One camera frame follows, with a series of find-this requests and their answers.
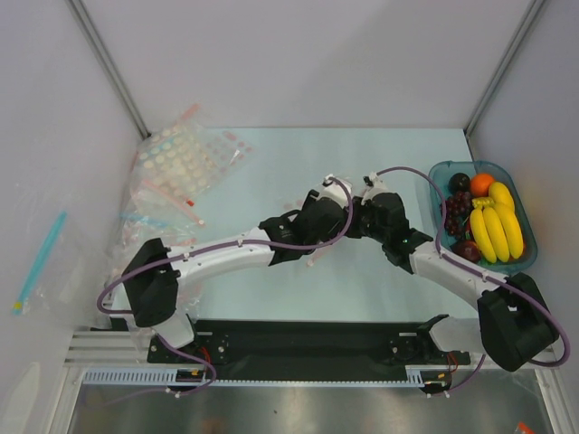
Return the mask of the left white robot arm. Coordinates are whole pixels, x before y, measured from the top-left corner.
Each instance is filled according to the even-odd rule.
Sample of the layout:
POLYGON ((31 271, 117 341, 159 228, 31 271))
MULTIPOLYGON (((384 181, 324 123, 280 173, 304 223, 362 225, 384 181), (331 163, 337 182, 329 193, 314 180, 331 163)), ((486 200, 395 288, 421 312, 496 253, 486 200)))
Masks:
POLYGON ((214 244, 171 253, 159 238, 146 241, 121 275, 136 327, 155 331, 176 360, 191 361, 198 354, 199 340, 187 313, 177 305, 182 284, 299 260, 343 237, 353 210, 350 191, 332 184, 320 192, 310 191, 301 209, 270 217, 214 244))

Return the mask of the pink dotted zip top bag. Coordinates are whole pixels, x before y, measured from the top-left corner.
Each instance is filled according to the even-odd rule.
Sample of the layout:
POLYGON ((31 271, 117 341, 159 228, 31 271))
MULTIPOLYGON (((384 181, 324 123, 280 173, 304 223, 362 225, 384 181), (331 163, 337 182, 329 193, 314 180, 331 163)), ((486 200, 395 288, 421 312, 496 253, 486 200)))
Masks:
POLYGON ((346 236, 354 223, 355 210, 352 184, 328 175, 317 190, 308 193, 299 210, 287 213, 291 238, 284 243, 310 249, 284 250, 283 259, 295 261, 305 257, 307 266, 313 266, 346 236))

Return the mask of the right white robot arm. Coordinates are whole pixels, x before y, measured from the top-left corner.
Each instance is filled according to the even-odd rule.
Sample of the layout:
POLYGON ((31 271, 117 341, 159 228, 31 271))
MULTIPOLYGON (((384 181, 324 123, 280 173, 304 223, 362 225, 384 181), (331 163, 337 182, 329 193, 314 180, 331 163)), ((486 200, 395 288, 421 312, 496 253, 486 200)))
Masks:
POLYGON ((357 196, 353 210, 349 237, 377 241, 394 266, 449 290, 477 312, 476 318, 439 315, 424 323, 428 334, 417 340, 424 361, 437 363, 449 352, 479 353, 514 372, 559 338, 531 277, 491 272, 437 247, 410 226, 398 194, 357 196))

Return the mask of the yellow banana bunch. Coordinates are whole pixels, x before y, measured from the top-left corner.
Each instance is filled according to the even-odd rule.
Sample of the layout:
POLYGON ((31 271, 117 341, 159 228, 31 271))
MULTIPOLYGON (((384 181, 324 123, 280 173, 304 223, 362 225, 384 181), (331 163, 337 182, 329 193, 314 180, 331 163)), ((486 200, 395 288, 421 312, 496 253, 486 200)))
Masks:
POLYGON ((515 211, 491 198, 472 200, 470 231, 485 261, 490 264, 521 259, 526 244, 515 211))

